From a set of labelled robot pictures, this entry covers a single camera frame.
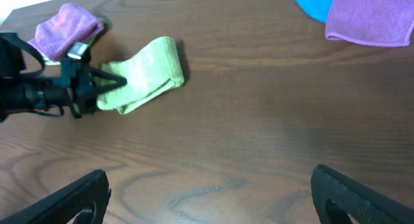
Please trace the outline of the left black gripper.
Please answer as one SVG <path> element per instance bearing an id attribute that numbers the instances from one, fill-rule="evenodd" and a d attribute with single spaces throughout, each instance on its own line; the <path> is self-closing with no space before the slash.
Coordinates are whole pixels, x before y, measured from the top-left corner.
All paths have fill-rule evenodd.
<path id="1" fill-rule="evenodd" d="M 69 107 L 74 118 L 82 118 L 97 112 L 97 95 L 125 86 L 127 79 L 91 67 L 88 62 L 64 58 L 61 75 L 53 78 L 52 84 L 63 89 L 63 106 Z"/>

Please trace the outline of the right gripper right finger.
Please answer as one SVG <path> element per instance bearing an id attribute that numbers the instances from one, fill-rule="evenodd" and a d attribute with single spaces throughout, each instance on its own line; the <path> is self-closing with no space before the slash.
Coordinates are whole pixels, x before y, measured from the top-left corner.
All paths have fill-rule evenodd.
<path id="1" fill-rule="evenodd" d="M 319 164 L 310 179 L 312 201 L 321 224 L 412 224 L 413 209 L 350 177 Z"/>

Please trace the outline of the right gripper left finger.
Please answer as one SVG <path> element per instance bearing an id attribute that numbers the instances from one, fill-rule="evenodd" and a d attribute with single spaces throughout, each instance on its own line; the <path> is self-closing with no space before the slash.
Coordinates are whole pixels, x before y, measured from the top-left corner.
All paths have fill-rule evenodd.
<path id="1" fill-rule="evenodd" d="M 95 170 L 29 207 L 1 220 L 1 224 L 101 224 L 111 197 L 108 178 Z"/>

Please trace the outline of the light green microfiber cloth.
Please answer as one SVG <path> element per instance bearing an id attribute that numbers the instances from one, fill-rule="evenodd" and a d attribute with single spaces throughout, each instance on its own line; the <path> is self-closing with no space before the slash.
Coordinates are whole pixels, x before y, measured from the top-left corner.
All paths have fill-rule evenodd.
<path id="1" fill-rule="evenodd" d="M 175 40 L 167 36 L 154 39 L 126 61 L 103 63 L 101 70 L 127 80 L 125 86 L 98 95 L 96 102 L 99 109 L 121 115 L 184 84 Z"/>

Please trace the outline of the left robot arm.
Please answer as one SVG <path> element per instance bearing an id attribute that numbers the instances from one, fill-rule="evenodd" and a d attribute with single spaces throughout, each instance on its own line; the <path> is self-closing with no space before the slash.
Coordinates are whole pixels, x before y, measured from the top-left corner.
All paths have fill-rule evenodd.
<path id="1" fill-rule="evenodd" d="M 1 33 L 1 121 L 9 115 L 32 113 L 62 117 L 68 107 L 74 118 L 98 110 L 99 95 L 127 80 L 89 65 L 90 47 L 77 42 L 61 61 L 60 76 L 44 76 L 45 62 L 15 32 Z"/>

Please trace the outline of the folded purple cloth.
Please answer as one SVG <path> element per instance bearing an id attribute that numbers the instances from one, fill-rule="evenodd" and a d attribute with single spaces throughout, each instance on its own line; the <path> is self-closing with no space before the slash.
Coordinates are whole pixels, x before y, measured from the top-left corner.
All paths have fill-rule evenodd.
<path id="1" fill-rule="evenodd" d="M 89 41 L 103 28 L 98 17 L 83 7 L 67 3 L 58 13 L 36 27 L 28 43 L 52 61 L 60 61 L 76 43 Z"/>

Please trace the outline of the crumpled purple cloth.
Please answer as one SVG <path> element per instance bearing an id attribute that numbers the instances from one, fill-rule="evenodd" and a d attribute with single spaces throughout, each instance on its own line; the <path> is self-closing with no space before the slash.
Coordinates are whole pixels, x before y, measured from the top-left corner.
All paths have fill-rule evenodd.
<path id="1" fill-rule="evenodd" d="M 334 0 L 325 37 L 374 47 L 405 47 L 413 31 L 413 0 Z"/>

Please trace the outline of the crumpled blue cloth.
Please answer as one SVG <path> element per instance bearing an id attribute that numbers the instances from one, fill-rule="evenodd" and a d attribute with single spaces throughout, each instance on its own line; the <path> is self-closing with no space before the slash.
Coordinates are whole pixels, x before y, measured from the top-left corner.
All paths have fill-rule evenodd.
<path id="1" fill-rule="evenodd" d="M 322 23 L 326 23 L 333 1 L 334 0 L 295 0 L 306 14 Z"/>

